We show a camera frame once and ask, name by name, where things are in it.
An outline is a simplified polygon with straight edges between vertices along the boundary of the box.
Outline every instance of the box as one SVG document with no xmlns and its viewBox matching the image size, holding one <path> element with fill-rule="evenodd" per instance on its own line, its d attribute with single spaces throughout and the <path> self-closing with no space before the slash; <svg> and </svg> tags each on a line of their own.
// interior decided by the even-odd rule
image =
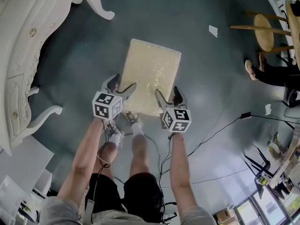
<svg viewBox="0 0 300 225">
<path fill-rule="evenodd" d="M 224 221 L 222 223 L 222 225 L 233 225 L 234 222 L 235 222 L 235 224 L 237 224 L 236 220 L 235 220 L 235 217 L 231 217 L 230 219 L 227 219 L 226 221 Z"/>
<path fill-rule="evenodd" d="M 187 109 L 167 107 L 162 120 L 170 132 L 185 133 L 192 122 L 191 112 Z"/>
<path fill-rule="evenodd" d="M 226 220 L 234 218 L 233 210 L 230 208 L 225 208 L 217 213 L 217 220 L 219 223 L 224 223 Z"/>
<path fill-rule="evenodd" d="M 94 116 L 112 120 L 122 110 L 122 97 L 105 92 L 97 92 L 93 99 Z"/>
</svg>

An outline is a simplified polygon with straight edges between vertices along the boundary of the gray shirt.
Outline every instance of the gray shirt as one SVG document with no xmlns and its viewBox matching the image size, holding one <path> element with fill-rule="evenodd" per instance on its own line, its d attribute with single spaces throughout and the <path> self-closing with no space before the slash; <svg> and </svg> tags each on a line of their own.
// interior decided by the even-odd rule
<svg viewBox="0 0 300 225">
<path fill-rule="evenodd" d="M 144 225 L 140 217 L 117 210 L 107 210 L 94 213 L 95 225 Z M 205 209 L 195 206 L 183 212 L 180 218 L 182 225 L 215 225 L 216 222 Z M 43 202 L 40 225 L 77 225 L 78 207 L 71 200 L 58 197 L 48 197 Z"/>
</svg>

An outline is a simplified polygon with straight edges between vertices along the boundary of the black shorts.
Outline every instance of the black shorts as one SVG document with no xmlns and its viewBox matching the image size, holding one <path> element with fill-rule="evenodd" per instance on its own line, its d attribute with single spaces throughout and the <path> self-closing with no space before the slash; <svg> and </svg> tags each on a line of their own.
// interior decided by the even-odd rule
<svg viewBox="0 0 300 225">
<path fill-rule="evenodd" d="M 117 185 L 109 177 L 100 174 L 98 182 L 97 177 L 97 173 L 92 174 L 90 188 L 85 197 L 85 206 L 88 199 L 95 201 L 93 213 L 106 210 L 125 211 L 123 204 L 128 213 L 141 217 L 145 222 L 161 221 L 162 193 L 152 174 L 138 173 L 129 178 L 124 185 L 123 199 L 120 198 Z"/>
</svg>

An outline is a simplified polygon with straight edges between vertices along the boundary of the white sock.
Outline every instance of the white sock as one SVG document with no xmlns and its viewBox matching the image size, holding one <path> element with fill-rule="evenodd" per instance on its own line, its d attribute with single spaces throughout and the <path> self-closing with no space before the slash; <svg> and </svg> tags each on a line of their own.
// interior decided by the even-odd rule
<svg viewBox="0 0 300 225">
<path fill-rule="evenodd" d="M 139 122 L 132 124 L 131 129 L 133 132 L 133 137 L 135 137 L 136 135 L 144 135 L 144 133 L 142 131 L 142 126 Z"/>
<path fill-rule="evenodd" d="M 119 143 L 121 141 L 121 135 L 120 134 L 113 134 L 109 139 L 109 142 L 114 143 L 117 147 L 119 146 Z"/>
</svg>

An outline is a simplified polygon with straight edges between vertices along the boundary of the round stool seat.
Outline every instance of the round stool seat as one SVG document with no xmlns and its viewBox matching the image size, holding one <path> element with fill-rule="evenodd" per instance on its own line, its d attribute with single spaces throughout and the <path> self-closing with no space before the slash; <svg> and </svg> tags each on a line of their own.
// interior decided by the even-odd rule
<svg viewBox="0 0 300 225">
<path fill-rule="evenodd" d="M 269 23 L 268 19 L 261 14 L 257 14 L 254 17 L 254 26 L 256 27 L 265 27 L 271 28 L 271 24 Z M 254 30 L 256 40 L 261 47 L 266 52 L 269 52 L 274 47 L 274 34 L 271 31 L 265 30 Z"/>
</svg>

